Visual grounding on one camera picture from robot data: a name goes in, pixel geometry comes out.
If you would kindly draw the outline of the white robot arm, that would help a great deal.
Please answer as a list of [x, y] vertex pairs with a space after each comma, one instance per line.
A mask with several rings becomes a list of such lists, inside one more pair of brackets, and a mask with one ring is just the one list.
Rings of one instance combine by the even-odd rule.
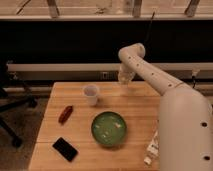
[[119, 50], [119, 81], [130, 73], [142, 77], [160, 95], [158, 109], [159, 171], [213, 171], [213, 107], [208, 99], [178, 78], [144, 60], [136, 43]]

